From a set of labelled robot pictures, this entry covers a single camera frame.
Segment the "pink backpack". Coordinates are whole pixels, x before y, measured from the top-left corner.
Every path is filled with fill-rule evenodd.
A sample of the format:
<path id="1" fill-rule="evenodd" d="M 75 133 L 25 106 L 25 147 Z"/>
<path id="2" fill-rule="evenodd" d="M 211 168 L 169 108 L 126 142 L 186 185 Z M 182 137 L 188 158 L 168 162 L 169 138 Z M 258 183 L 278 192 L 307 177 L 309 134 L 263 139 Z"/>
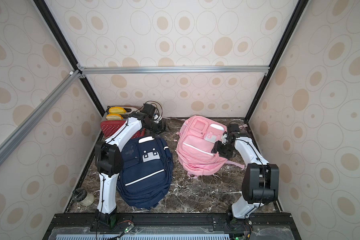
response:
<path id="1" fill-rule="evenodd" d="M 199 176 L 213 175 L 225 164 L 245 168 L 218 153 L 212 153 L 215 142 L 222 141 L 226 131 L 225 125 L 202 116 L 192 116 L 183 123 L 177 132 L 180 139 L 176 153 L 188 177 L 196 179 Z"/>

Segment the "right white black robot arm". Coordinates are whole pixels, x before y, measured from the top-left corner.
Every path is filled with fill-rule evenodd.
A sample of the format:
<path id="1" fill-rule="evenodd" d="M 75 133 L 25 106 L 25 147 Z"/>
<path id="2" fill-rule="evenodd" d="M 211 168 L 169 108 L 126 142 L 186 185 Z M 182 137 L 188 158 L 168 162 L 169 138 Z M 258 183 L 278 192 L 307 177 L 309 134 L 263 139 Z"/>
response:
<path id="1" fill-rule="evenodd" d="M 258 208 L 277 200 L 279 195 L 279 167 L 270 164 L 254 145 L 247 132 L 239 124 L 230 123 L 222 140 L 217 141 L 211 153 L 230 159 L 240 154 L 245 162 L 242 195 L 227 211 L 227 225 L 234 229 L 247 223 Z"/>

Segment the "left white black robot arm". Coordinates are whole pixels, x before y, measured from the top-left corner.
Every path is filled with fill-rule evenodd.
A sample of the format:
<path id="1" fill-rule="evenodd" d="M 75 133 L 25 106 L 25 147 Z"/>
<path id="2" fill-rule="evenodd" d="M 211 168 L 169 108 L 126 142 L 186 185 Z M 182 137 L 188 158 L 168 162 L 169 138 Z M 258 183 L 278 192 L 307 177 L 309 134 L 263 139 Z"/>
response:
<path id="1" fill-rule="evenodd" d="M 159 135 L 166 130 L 154 114 L 132 112 L 125 123 L 108 139 L 95 145 L 101 191 L 97 221 L 116 227 L 116 195 L 130 206 L 151 209 L 168 193 L 173 177 L 173 155 L 160 137 L 134 138 L 141 129 Z"/>

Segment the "navy blue backpack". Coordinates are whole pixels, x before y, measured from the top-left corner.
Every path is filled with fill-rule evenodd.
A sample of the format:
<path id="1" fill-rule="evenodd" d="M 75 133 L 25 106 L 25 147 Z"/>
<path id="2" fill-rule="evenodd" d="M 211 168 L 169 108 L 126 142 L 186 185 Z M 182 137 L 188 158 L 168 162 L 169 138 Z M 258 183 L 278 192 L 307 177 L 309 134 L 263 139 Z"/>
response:
<path id="1" fill-rule="evenodd" d="M 156 207 L 172 183 L 174 161 L 167 142 L 151 136 L 131 139 L 121 154 L 124 167 L 117 181 L 121 198 L 130 207 Z"/>

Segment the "yellow toast slice front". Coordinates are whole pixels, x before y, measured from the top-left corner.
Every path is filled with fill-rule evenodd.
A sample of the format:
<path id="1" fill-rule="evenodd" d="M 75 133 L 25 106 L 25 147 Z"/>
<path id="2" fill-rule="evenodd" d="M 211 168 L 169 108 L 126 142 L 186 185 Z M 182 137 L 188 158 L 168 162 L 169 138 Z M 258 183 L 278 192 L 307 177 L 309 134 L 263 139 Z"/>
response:
<path id="1" fill-rule="evenodd" d="M 123 120 L 123 116 L 120 114 L 108 114 L 106 115 L 107 121 L 117 121 L 117 120 Z"/>

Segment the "yellow toast slice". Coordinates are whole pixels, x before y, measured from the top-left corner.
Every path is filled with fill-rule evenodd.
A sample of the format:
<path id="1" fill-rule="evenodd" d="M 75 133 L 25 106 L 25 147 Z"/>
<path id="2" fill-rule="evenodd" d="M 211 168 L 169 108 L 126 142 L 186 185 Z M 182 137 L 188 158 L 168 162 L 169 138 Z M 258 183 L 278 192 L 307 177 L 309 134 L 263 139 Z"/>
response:
<path id="1" fill-rule="evenodd" d="M 123 120 L 123 116 L 120 114 L 108 114 L 106 115 L 107 121 L 117 121 L 117 120 Z"/>
<path id="2" fill-rule="evenodd" d="M 119 114 L 124 115 L 127 113 L 127 111 L 122 107 L 111 107 L 108 109 L 109 114 Z"/>

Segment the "yellow toast slice rear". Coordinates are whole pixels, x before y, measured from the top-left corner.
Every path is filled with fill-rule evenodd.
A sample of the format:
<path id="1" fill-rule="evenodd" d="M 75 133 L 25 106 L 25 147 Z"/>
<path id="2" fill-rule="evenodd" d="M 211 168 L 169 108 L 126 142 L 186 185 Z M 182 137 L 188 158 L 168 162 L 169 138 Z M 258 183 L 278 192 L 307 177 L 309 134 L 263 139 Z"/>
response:
<path id="1" fill-rule="evenodd" d="M 109 114 L 119 114 L 124 115 L 127 113 L 127 111 L 122 107 L 111 107 L 108 109 Z"/>

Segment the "left diagonal aluminium bar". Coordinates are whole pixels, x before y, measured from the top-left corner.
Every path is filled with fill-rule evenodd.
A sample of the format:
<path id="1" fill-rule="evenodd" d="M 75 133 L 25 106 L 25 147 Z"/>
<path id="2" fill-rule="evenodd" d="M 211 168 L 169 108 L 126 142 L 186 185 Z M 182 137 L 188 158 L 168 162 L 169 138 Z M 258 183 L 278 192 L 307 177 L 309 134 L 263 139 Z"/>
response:
<path id="1" fill-rule="evenodd" d="M 79 78 L 80 71 L 71 72 L 60 84 L 45 98 L 45 100 L 18 126 L 11 135 L 0 145 L 0 166 L 19 146 L 30 131 L 46 115 L 53 105 L 60 99 L 71 84 Z"/>

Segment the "small green circuit board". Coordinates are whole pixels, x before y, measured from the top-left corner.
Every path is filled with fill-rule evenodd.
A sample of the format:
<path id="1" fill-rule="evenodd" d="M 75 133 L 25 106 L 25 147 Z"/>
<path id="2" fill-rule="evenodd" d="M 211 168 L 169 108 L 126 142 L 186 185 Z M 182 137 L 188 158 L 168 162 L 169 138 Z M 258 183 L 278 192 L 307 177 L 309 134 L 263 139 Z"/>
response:
<path id="1" fill-rule="evenodd" d="M 135 227 L 134 223 L 129 223 L 129 225 L 123 231 L 123 234 L 128 234 Z"/>

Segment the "horizontal aluminium frame bar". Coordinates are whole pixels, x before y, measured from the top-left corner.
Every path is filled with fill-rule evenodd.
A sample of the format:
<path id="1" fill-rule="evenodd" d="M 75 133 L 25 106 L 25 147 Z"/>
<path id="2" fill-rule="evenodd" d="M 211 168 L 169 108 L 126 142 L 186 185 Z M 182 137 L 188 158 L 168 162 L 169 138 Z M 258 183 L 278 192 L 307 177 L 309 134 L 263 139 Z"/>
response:
<path id="1" fill-rule="evenodd" d="M 84 67 L 85 75 L 94 74 L 186 74 L 186 73 L 267 73 L 269 66 L 182 66 L 182 67 Z"/>

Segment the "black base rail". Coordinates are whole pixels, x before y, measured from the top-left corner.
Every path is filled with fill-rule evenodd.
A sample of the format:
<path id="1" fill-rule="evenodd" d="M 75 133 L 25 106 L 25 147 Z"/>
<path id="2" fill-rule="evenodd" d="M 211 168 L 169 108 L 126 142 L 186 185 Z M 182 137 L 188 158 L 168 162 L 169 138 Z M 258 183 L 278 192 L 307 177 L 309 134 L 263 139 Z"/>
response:
<path id="1" fill-rule="evenodd" d="M 255 213 L 234 229 L 227 213 L 117 214 L 115 228 L 98 223 L 93 213 L 56 214 L 45 240 L 299 240 L 301 236 L 289 213 Z M 129 223 L 135 227 L 123 234 Z"/>

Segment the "black left corner post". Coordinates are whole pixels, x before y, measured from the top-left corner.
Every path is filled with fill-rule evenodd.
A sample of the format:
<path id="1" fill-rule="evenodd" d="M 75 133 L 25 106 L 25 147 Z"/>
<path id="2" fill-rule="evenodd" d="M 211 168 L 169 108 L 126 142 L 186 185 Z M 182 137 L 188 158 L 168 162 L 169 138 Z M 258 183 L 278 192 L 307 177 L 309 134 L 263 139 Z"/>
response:
<path id="1" fill-rule="evenodd" d="M 55 18 L 53 17 L 46 2 L 34 0 L 33 3 L 36 5 L 36 8 L 40 12 L 42 18 L 46 22 L 49 30 L 53 34 L 56 42 L 59 44 L 60 48 L 62 49 L 66 59 L 68 60 L 68 62 L 72 66 L 72 68 L 74 70 L 79 70 L 79 73 L 83 74 L 82 71 L 78 67 L 79 62 L 78 62 L 74 52 L 72 51 L 69 43 L 67 42 L 64 34 L 62 33 L 60 27 L 58 26 L 58 23 L 56 22 Z M 97 108 L 98 112 L 100 113 L 101 116 L 103 116 L 105 114 L 105 110 L 104 110 L 99 98 L 97 97 L 94 89 L 92 88 L 92 85 L 90 84 L 87 77 L 84 77 L 84 75 L 81 77 L 81 83 L 82 83 L 83 87 L 85 88 L 87 94 L 89 95 L 90 99 L 92 100 L 93 104 Z"/>

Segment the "black corner post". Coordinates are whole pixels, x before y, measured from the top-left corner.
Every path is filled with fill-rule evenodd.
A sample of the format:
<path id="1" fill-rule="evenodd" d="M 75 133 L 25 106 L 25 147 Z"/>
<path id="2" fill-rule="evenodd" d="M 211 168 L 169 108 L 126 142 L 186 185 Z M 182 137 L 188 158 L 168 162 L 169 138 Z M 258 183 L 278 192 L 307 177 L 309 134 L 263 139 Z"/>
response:
<path id="1" fill-rule="evenodd" d="M 46 22 L 49 30 L 53 34 L 56 42 L 59 44 L 60 48 L 62 49 L 66 59 L 68 60 L 68 62 L 72 66 L 72 68 L 74 70 L 79 70 L 79 73 L 83 74 L 82 71 L 78 67 L 79 62 L 78 62 L 74 52 L 72 51 L 69 43 L 67 42 L 64 34 L 62 33 L 60 27 L 58 26 L 58 23 L 56 22 L 55 18 L 53 17 L 46 2 L 34 0 L 33 3 L 36 5 L 36 8 L 40 12 L 42 18 Z M 105 110 L 104 110 L 99 98 L 97 97 L 94 89 L 92 88 L 92 85 L 90 84 L 87 77 L 84 77 L 84 75 L 81 77 L 81 83 L 82 83 L 83 87 L 85 88 L 87 94 L 89 95 L 90 99 L 92 100 L 93 104 L 97 108 L 98 112 L 100 113 L 101 116 L 103 116 L 105 114 Z"/>
<path id="2" fill-rule="evenodd" d="M 276 48 L 276 51 L 273 55 L 273 58 L 271 59 L 271 62 L 269 64 L 269 71 L 265 74 L 263 77 L 261 84 L 255 94 L 255 97 L 249 107 L 249 110 L 245 116 L 245 120 L 247 122 L 250 121 L 252 115 L 254 114 L 254 111 L 274 73 L 274 71 L 277 68 L 277 65 L 283 55 L 283 52 L 285 51 L 294 31 L 297 27 L 299 20 L 301 19 L 301 16 L 303 15 L 304 10 L 306 9 L 307 5 L 309 3 L 309 0 L 300 0 L 297 2 L 297 5 L 291 15 L 290 20 L 288 21 L 288 24 L 286 26 L 286 29 L 281 37 L 281 40 Z"/>

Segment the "black right corner post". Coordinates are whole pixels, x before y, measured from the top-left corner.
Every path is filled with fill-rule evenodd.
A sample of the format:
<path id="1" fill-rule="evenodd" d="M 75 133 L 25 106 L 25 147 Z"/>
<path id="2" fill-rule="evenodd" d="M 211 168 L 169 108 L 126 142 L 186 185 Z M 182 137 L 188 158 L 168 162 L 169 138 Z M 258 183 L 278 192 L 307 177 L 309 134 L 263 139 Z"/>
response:
<path id="1" fill-rule="evenodd" d="M 277 65 L 283 55 L 283 52 L 285 51 L 294 31 L 297 27 L 299 20 L 301 19 L 301 16 L 303 15 L 304 10 L 306 9 L 307 5 L 309 3 L 309 0 L 300 0 L 297 2 L 297 5 L 291 15 L 290 20 L 288 21 L 288 24 L 286 26 L 286 29 L 281 37 L 281 40 L 276 48 L 276 51 L 273 55 L 273 58 L 271 59 L 271 62 L 269 64 L 269 71 L 265 74 L 263 77 L 261 84 L 255 94 L 255 97 L 249 107 L 249 110 L 245 116 L 245 120 L 247 122 L 250 121 L 252 115 L 254 114 L 254 111 L 274 73 L 274 71 L 277 68 Z"/>

